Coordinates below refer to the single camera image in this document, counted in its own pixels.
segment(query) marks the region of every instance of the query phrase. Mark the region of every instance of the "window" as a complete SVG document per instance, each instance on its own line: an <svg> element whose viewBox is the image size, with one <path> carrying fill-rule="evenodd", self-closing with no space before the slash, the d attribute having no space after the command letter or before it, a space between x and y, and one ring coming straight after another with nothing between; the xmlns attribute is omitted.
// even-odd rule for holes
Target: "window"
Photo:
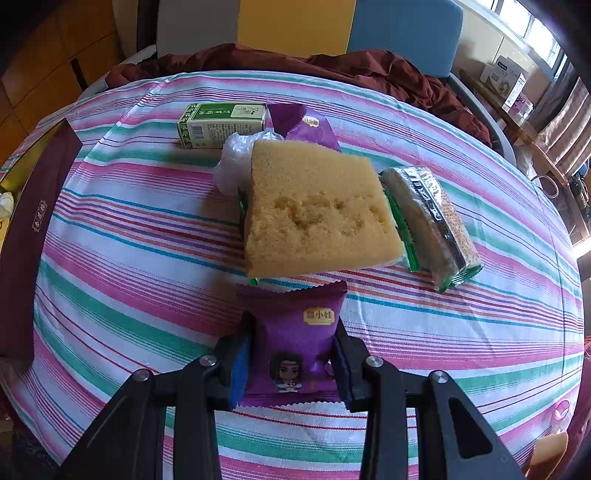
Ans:
<svg viewBox="0 0 591 480"><path fill-rule="evenodd" d="M476 0L476 2L498 15L498 18L550 67L548 73L556 74L563 52L550 30L543 26L542 22L534 18L517 0Z"/></svg>
<svg viewBox="0 0 591 480"><path fill-rule="evenodd" d="M523 5L515 0L505 0L501 6L499 17L517 35L526 38L531 15Z"/></svg>

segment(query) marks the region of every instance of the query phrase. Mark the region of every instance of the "cake slice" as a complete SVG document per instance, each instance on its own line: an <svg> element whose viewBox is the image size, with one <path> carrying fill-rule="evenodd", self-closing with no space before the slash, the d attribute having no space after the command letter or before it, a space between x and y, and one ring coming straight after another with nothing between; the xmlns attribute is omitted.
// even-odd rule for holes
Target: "cake slice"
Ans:
<svg viewBox="0 0 591 480"><path fill-rule="evenodd" d="M255 142L245 230L250 278L371 267L403 252L369 159L306 142Z"/></svg>

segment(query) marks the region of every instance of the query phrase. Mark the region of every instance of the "striped tablecloth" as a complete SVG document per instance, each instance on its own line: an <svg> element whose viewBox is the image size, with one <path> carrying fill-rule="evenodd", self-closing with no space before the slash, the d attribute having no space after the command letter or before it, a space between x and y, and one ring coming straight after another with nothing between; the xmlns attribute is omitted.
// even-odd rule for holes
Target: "striped tablecloth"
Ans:
<svg viewBox="0 0 591 480"><path fill-rule="evenodd" d="M583 307L569 236L552 204L467 134L380 93L270 72L179 74L135 82L41 122L11 157L65 116L83 148L51 218L37 278L35 361L0 382L49 454L63 460L134 370L181 368L241 315L238 208L212 180L219 152L181 148L190 102L302 102L326 115L343 151L376 170L427 165L486 265L446 294L400 268L263 281L286 290L346 280L350 334L397 367L445 369L520 463L577 398ZM167 416L165 477L171 478ZM354 479L365 416L342 404L216 413L225 479ZM411 476L417 473L410 417Z"/></svg>

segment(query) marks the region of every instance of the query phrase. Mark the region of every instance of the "maroon gift box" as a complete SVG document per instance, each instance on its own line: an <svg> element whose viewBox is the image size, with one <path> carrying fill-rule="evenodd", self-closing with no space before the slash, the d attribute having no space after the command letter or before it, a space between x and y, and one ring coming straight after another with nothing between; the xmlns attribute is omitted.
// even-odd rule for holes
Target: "maroon gift box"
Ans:
<svg viewBox="0 0 591 480"><path fill-rule="evenodd" d="M81 147L70 124L62 120L0 181L17 200L0 247L0 357L33 360L33 299L43 243L53 208ZM10 187L24 181L30 168L33 170L24 187L15 192Z"/></svg>

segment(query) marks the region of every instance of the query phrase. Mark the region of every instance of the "purple snack package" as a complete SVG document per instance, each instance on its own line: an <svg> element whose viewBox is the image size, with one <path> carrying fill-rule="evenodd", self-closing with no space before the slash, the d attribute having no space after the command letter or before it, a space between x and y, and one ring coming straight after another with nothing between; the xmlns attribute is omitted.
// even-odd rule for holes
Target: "purple snack package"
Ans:
<svg viewBox="0 0 591 480"><path fill-rule="evenodd" d="M286 140L315 143L340 152L340 146L324 115L301 103L267 105L275 133Z"/></svg>
<svg viewBox="0 0 591 480"><path fill-rule="evenodd" d="M256 317L248 382L239 405L340 401L327 363L345 295L344 281L285 293L236 286L238 301Z"/></svg>

